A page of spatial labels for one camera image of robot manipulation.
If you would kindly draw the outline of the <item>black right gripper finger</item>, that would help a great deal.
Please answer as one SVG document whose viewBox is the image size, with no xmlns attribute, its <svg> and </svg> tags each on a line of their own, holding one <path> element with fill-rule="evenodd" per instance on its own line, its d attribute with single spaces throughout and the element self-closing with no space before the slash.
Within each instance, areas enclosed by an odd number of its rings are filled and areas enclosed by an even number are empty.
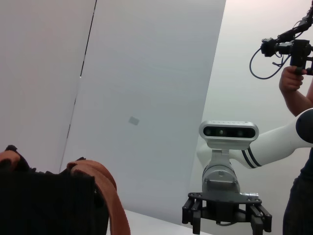
<svg viewBox="0 0 313 235">
<path fill-rule="evenodd" d="M 263 235 L 263 232 L 272 232 L 272 215 L 262 204 L 246 205 L 246 221 L 251 224 L 252 235 Z"/>
<path fill-rule="evenodd" d="M 182 206 L 182 224 L 190 224 L 194 235 L 201 233 L 203 197 L 189 197 Z"/>
</svg>

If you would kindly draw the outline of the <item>operator hand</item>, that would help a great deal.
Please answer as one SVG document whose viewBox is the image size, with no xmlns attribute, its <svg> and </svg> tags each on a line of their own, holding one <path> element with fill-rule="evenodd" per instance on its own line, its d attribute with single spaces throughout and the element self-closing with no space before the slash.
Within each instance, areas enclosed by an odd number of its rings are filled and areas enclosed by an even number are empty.
<svg viewBox="0 0 313 235">
<path fill-rule="evenodd" d="M 307 71 L 298 71 L 296 66 L 289 66 L 283 69 L 279 89 L 283 93 L 294 92 L 303 84 L 304 76 Z"/>
</svg>

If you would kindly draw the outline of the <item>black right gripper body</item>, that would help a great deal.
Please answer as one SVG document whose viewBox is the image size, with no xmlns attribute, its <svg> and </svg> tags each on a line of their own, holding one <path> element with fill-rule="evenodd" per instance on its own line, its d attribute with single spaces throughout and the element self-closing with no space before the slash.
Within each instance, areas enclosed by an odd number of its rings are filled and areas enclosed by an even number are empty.
<svg viewBox="0 0 313 235">
<path fill-rule="evenodd" d="M 243 196 L 237 192 L 212 190 L 204 192 L 190 192 L 189 197 L 203 197 L 202 219 L 215 221 L 221 225 L 244 223 L 246 221 L 246 205 L 261 204 L 256 197 Z"/>
</svg>

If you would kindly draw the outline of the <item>operator bare forearm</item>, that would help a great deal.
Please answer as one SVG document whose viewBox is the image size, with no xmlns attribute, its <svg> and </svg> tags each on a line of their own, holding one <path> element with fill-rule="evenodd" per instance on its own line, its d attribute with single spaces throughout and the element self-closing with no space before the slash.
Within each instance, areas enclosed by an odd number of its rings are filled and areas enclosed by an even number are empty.
<svg viewBox="0 0 313 235">
<path fill-rule="evenodd" d="M 303 111 L 313 108 L 313 82 L 310 84 L 307 95 L 301 94 L 300 85 L 279 85 L 289 111 L 296 117 Z"/>
</svg>

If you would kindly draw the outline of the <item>operator in black clothes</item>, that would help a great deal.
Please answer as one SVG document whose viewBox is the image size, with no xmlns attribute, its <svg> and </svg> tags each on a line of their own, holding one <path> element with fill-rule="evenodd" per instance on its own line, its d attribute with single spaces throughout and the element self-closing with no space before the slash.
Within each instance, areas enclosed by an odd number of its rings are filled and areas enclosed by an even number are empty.
<svg viewBox="0 0 313 235">
<path fill-rule="evenodd" d="M 291 187 L 283 235 L 313 235 L 313 148 Z"/>
</svg>

